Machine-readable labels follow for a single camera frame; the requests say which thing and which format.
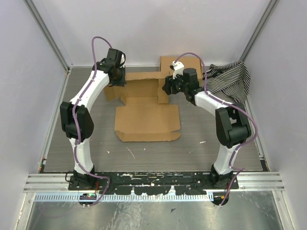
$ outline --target striped cloth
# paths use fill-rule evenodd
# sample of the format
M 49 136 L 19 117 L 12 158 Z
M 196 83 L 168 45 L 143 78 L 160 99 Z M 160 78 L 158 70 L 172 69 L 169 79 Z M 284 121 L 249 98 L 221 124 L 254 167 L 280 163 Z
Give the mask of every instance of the striped cloth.
M 207 90 L 211 93 L 222 92 L 235 102 L 243 103 L 246 100 L 250 75 L 243 62 L 236 61 L 221 67 L 210 65 L 207 76 L 214 78 L 207 84 Z

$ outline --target gray floor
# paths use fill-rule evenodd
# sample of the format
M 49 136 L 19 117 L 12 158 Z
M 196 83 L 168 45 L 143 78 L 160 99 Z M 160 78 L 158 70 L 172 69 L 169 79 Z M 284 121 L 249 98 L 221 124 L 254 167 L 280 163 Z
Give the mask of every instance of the gray floor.
M 211 202 L 35 202 L 27 230 L 279 230 L 272 192 L 232 192 Z
M 64 95 L 65 101 L 76 95 L 88 79 L 90 71 L 89 68 L 72 69 Z M 90 146 L 95 169 L 97 171 L 209 171 L 219 150 L 214 116 L 187 102 L 183 94 L 171 95 L 170 103 L 179 105 L 181 137 L 178 140 L 121 142 L 114 131 L 114 117 L 115 108 L 122 106 L 123 103 L 120 100 L 106 102 L 102 92 L 91 110 L 95 128 Z M 61 130 L 58 118 L 45 171 L 69 171 L 73 167 L 72 148 Z M 255 144 L 242 147 L 235 167 L 262 170 Z

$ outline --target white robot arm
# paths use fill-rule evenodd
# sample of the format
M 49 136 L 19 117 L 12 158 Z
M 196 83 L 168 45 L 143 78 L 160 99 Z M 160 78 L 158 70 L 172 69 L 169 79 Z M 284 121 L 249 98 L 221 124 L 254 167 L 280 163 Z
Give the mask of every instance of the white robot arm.
M 211 168 L 210 179 L 213 185 L 224 187 L 225 183 L 232 179 L 232 166 L 240 145 L 251 135 L 248 118 L 242 112 L 224 104 L 224 101 L 219 102 L 221 99 L 209 91 L 205 92 L 204 88 L 199 86 L 195 69 L 184 69 L 181 62 L 173 62 L 170 68 L 174 73 L 166 77 L 163 90 L 168 95 L 183 92 L 189 102 L 215 116 L 216 134 L 221 145 Z M 234 105 L 245 110 L 242 103 Z
M 95 178 L 85 172 L 94 174 L 94 165 L 90 153 L 90 136 L 94 130 L 94 123 L 91 119 L 90 111 L 98 95 L 106 86 L 124 86 L 125 59 L 124 53 L 110 48 L 107 57 L 97 62 L 96 73 L 93 67 L 89 79 L 77 95 L 69 103 L 62 102 L 60 105 L 62 130 L 69 138 L 75 156 L 72 177 L 72 183 L 74 184 L 83 184 L 88 187 L 92 187 L 95 184 Z M 77 125 L 73 118 L 74 106 L 78 121 Z

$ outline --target aluminum frame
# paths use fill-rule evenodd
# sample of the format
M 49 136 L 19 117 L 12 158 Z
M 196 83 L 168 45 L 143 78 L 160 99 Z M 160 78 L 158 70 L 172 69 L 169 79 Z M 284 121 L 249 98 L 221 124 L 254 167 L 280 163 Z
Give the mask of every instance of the aluminum frame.
M 278 172 L 242 172 L 237 176 L 239 189 L 231 191 L 284 191 Z M 206 189 L 207 192 L 224 192 L 224 189 Z M 24 187 L 25 193 L 69 193 L 65 174 L 30 174 Z

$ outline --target cardboard box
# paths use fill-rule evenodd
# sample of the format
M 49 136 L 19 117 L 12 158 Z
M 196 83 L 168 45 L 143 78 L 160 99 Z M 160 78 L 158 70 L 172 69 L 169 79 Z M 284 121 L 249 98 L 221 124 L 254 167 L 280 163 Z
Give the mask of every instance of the cardboard box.
M 168 104 L 162 90 L 165 77 L 172 74 L 176 57 L 161 57 L 159 72 L 126 73 L 125 87 L 105 87 L 108 101 L 120 98 L 125 106 L 116 108 L 115 127 L 121 141 L 172 141 L 180 137 L 178 105 Z M 195 68 L 201 79 L 201 65 L 195 57 L 182 57 L 186 68 Z

